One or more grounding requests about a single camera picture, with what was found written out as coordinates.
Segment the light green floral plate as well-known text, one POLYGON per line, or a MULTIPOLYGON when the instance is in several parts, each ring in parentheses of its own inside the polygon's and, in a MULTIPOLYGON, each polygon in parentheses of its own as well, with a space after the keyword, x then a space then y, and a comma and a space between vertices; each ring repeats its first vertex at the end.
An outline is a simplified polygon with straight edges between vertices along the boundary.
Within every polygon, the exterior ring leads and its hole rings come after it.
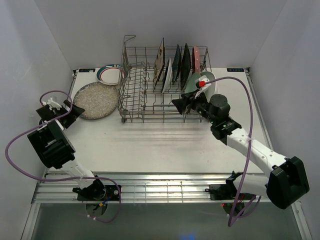
POLYGON ((196 86, 196 80, 198 80, 201 77, 201 74, 198 72, 193 73, 190 78, 187 80, 184 93, 191 93, 197 90, 196 86))

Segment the grey speckled round plate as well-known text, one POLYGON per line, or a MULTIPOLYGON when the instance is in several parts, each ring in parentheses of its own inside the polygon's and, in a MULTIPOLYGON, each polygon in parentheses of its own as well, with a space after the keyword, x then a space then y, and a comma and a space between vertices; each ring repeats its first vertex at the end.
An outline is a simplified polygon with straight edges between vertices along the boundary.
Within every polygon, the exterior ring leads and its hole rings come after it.
POLYGON ((110 115, 118 106, 118 92, 112 85, 92 82, 77 91, 73 104, 84 109, 80 117, 95 121, 110 115))

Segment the white oval plate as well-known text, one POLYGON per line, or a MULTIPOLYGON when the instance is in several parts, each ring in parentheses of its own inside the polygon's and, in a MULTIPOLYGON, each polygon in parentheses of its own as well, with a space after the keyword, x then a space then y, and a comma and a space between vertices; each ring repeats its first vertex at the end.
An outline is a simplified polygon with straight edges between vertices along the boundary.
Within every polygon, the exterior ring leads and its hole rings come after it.
MULTIPOLYGON (((215 75, 211 71, 203 71, 200 73, 200 75, 202 77, 205 76, 209 81, 214 81, 216 79, 215 75)), ((215 82, 206 84, 204 87, 204 94, 207 98, 207 101, 209 101, 211 96, 216 94, 217 92, 218 90, 215 82)))

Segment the black floral square plate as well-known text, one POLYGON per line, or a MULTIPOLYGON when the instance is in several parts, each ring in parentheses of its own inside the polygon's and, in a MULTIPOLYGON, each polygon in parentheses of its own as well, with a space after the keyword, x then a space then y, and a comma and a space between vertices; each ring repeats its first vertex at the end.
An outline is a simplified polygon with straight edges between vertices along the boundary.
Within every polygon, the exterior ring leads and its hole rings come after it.
POLYGON ((191 55, 189 46, 186 43, 184 46, 182 61, 181 61, 181 69, 180 69, 180 83, 181 88, 183 89, 187 83, 189 74, 191 69, 191 55))

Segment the large teal red rimmed plate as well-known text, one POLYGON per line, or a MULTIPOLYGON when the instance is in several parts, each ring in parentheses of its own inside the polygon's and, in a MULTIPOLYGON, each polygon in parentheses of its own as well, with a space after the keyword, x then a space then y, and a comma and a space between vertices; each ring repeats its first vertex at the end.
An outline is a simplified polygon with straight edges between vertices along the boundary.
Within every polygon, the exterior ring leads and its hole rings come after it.
POLYGON ((164 74, 164 80, 162 84, 162 90, 161 93, 164 94, 165 91, 167 90, 169 83, 172 79, 172 60, 171 58, 168 59, 167 64, 166 64, 166 69, 165 69, 165 74, 164 74))

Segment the teal square plate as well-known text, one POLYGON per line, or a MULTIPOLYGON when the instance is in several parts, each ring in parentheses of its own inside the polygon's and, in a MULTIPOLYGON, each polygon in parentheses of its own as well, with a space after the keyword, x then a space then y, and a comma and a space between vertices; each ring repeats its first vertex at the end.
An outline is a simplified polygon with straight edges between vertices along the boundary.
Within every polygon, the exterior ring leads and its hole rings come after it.
POLYGON ((172 63, 172 83, 173 84, 177 81, 179 77, 181 62, 182 62, 181 49, 179 44, 177 44, 174 60, 172 63))

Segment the cream floral square plate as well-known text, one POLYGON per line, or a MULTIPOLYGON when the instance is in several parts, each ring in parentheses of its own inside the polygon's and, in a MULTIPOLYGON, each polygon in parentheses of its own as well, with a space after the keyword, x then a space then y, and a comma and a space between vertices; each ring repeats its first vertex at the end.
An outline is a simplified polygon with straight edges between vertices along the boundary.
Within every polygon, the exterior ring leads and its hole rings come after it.
POLYGON ((156 59, 154 62, 154 77, 153 77, 153 87, 156 88, 157 83, 160 80, 162 72, 165 66, 165 39, 162 38, 156 59))

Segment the small teal red rimmed plate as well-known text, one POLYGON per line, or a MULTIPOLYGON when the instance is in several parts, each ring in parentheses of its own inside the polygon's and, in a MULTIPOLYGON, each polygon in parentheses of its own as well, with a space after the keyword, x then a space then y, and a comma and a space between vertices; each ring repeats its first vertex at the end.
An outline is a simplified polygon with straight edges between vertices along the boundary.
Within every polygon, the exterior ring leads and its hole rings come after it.
POLYGON ((109 64, 103 66, 96 73, 98 82, 109 86, 118 85, 121 78, 124 78, 126 76, 127 72, 119 64, 109 64))

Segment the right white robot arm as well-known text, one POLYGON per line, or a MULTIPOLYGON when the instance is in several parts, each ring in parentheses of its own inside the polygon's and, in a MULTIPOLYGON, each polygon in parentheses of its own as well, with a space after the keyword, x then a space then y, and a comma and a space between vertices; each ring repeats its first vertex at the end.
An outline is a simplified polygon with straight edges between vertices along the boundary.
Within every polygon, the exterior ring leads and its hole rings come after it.
POLYGON ((268 198, 276 207, 286 209, 310 190, 303 161, 279 154, 258 140, 249 137, 230 115, 230 105, 222 94, 207 99, 204 93, 183 94, 172 100, 180 114, 191 109, 211 123, 211 133, 226 146, 238 151, 256 165, 263 176, 232 173, 225 184, 215 190, 222 198, 237 199, 242 194, 268 198))

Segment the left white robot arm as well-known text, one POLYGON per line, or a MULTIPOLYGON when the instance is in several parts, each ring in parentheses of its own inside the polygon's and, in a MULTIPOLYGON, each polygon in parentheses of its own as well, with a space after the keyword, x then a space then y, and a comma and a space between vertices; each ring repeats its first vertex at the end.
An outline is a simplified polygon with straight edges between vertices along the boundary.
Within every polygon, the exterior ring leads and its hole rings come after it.
POLYGON ((78 187, 73 192, 88 200, 100 200, 106 195, 106 187, 92 171, 76 160, 76 150, 64 133, 85 109, 71 104, 67 99, 63 103, 68 108, 72 107, 70 113, 52 97, 44 101, 36 112, 45 125, 28 134, 27 138, 47 168, 55 168, 76 178, 78 187))

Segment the pink polka dot plate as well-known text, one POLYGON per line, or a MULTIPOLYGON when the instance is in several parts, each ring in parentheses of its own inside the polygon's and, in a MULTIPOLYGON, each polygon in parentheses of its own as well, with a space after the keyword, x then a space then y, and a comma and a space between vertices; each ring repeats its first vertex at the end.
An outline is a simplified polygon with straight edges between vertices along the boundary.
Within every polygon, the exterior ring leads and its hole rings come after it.
POLYGON ((192 48, 192 73, 200 73, 201 63, 200 63, 200 51, 197 46, 192 48))

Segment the left XDOF label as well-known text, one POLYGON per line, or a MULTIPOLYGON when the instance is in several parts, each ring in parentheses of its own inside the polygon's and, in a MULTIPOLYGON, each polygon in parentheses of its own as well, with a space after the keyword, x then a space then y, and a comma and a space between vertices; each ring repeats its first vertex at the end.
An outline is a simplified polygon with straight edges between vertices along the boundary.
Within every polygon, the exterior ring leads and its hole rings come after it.
POLYGON ((95 71, 95 68, 80 68, 78 70, 79 73, 94 73, 95 71))

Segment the xdof label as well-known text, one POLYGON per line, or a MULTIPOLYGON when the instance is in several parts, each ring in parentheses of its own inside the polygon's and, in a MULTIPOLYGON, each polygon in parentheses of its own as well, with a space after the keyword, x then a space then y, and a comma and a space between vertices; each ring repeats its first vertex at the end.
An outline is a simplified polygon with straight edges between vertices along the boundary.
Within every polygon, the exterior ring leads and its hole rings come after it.
POLYGON ((230 72, 230 73, 244 73, 245 72, 245 69, 244 68, 227 68, 226 69, 227 72, 230 72))
POLYGON ((79 73, 94 73, 95 71, 95 68, 80 68, 78 70, 79 73))

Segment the right XDOF label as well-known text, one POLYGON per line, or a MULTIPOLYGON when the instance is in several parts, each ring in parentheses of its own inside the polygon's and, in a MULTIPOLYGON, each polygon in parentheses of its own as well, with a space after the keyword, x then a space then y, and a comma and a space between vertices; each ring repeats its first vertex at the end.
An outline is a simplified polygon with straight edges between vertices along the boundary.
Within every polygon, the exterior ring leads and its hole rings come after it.
POLYGON ((227 68, 226 69, 227 72, 230 72, 230 73, 244 73, 245 72, 245 69, 244 68, 227 68))

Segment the aluminium frame rail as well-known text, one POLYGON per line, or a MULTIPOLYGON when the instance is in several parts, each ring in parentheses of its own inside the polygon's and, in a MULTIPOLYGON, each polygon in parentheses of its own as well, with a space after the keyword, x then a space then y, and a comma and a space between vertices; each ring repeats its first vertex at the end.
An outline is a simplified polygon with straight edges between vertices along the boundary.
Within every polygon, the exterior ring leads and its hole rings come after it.
MULTIPOLYGON (((173 203, 209 203, 210 185, 225 183, 231 176, 227 174, 142 174, 100 172, 104 184, 109 179, 121 185, 121 202, 123 204, 173 204, 173 203)), ((72 190, 78 185, 73 180, 62 181, 65 174, 51 171, 46 176, 50 181, 38 183, 33 195, 35 203, 79 203, 77 194, 72 190)))

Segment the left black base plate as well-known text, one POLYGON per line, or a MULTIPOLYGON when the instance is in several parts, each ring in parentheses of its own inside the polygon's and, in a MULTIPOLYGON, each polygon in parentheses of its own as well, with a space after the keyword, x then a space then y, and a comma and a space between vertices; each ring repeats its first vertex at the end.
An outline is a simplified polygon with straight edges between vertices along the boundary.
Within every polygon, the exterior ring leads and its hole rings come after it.
POLYGON ((119 189, 117 189, 115 185, 107 184, 102 190, 99 191, 91 192, 80 189, 79 187, 74 187, 72 191, 77 194, 76 199, 78 201, 119 201, 122 186, 119 185, 118 187, 119 189))

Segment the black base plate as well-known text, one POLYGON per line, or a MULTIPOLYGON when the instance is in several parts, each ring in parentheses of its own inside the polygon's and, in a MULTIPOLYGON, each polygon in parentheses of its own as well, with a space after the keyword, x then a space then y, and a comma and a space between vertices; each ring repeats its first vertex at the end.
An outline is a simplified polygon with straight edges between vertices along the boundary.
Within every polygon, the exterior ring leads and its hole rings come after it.
POLYGON ((72 191, 77 194, 76 199, 78 201, 119 201, 122 186, 119 185, 118 187, 119 189, 117 189, 115 185, 107 184, 102 190, 99 191, 91 192, 80 189, 79 187, 74 187, 72 191))
POLYGON ((233 200, 237 193, 237 189, 228 184, 210 184, 204 191, 209 193, 211 200, 233 200))

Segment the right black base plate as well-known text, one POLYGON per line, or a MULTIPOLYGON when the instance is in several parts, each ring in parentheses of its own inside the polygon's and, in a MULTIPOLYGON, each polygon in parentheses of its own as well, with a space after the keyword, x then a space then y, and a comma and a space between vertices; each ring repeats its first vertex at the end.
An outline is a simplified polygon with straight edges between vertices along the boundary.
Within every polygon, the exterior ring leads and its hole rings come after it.
POLYGON ((211 200, 233 200, 237 193, 237 189, 228 184, 210 184, 204 191, 209 193, 211 200))

